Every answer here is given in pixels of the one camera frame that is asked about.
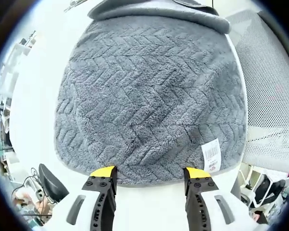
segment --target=black chair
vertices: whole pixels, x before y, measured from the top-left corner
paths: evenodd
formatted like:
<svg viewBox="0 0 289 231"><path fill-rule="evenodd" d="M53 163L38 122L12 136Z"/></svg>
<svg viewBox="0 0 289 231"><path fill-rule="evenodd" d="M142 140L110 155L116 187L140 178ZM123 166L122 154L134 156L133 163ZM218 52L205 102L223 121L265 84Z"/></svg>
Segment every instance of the black chair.
<svg viewBox="0 0 289 231"><path fill-rule="evenodd" d="M44 165L39 165L39 178L46 194L55 202L60 202L69 192L54 174Z"/></svg>

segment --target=towel label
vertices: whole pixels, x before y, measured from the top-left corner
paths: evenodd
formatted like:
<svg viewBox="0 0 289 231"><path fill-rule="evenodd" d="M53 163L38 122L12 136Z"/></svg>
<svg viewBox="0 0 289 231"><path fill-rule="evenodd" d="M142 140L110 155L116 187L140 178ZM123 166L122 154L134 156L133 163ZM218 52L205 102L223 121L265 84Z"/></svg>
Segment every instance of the towel label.
<svg viewBox="0 0 289 231"><path fill-rule="evenodd" d="M204 156L204 171L212 173L219 171L222 163L220 143L215 139L201 146Z"/></svg>

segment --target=desk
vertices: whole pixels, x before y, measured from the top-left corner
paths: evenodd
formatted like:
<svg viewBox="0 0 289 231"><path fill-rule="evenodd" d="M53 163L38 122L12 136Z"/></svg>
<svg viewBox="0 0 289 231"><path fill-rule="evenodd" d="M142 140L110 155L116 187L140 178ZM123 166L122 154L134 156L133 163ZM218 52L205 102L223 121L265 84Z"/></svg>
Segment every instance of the desk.
<svg viewBox="0 0 289 231"><path fill-rule="evenodd" d="M19 73L11 105L10 139L19 160L28 172L44 163L70 192L80 190L87 176L70 170L56 156L55 107L70 53L91 22L86 14L92 4L93 1L87 1L56 18L52 33L37 35ZM231 190L238 170L239 166L214 177L220 189ZM146 188L118 187L116 202L114 230L188 229L183 181Z"/></svg>

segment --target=barcode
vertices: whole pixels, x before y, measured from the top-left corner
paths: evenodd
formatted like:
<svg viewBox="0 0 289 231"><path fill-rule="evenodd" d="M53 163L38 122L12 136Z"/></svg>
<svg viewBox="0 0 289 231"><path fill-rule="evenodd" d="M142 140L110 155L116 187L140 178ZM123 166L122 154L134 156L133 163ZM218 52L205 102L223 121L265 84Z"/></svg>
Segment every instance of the barcode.
<svg viewBox="0 0 289 231"><path fill-rule="evenodd" d="M213 148L207 150L207 151L205 152L206 159L210 159L210 158L212 158L213 156L217 155L217 154L218 154L218 148L219 148L219 147L213 147Z"/></svg>

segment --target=plush towel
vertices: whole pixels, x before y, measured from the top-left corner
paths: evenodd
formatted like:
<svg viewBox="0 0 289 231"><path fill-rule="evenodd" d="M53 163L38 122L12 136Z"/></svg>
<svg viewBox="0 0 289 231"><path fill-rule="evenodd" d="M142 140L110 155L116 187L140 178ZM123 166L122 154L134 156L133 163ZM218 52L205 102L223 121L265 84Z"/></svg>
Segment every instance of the plush towel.
<svg viewBox="0 0 289 231"><path fill-rule="evenodd" d="M224 34L161 16L94 21L61 84L58 157L86 174L115 165L119 184L152 184L203 169L201 145L218 138L227 169L245 144L245 97Z"/></svg>

